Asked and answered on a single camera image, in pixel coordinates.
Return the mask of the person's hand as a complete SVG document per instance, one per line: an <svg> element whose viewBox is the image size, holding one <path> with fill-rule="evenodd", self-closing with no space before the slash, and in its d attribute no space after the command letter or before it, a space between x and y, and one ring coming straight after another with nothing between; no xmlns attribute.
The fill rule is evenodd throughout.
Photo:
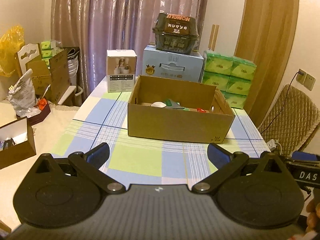
<svg viewBox="0 0 320 240"><path fill-rule="evenodd" d="M308 213L306 232L315 231L316 226L319 223L319 204L316 205L314 199L310 200L306 207L306 211Z"/></svg>

